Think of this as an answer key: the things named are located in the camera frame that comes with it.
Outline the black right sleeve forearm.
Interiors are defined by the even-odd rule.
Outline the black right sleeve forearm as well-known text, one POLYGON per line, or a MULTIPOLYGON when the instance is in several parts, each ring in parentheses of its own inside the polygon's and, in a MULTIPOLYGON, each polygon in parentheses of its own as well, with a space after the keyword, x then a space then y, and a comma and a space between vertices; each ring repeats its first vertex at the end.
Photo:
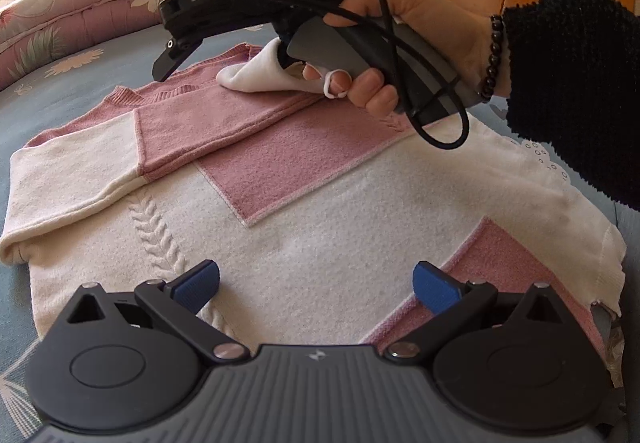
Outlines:
POLYGON ((639 18, 616 0, 538 0, 503 12, 506 122, 592 187, 639 207, 639 18))

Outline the person's right hand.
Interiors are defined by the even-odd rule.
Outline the person's right hand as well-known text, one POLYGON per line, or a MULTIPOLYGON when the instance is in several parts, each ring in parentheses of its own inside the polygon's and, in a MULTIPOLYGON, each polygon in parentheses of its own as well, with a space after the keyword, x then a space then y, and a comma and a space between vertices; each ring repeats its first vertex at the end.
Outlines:
MULTIPOLYGON (((470 13, 449 0, 387 0, 390 13, 422 36, 469 85, 478 88, 489 66, 491 21, 470 13)), ((352 79, 339 71, 328 77, 315 66, 303 70, 306 80, 326 80, 328 93, 345 96, 374 117, 388 116, 398 106, 396 88, 384 82, 376 69, 352 79)))

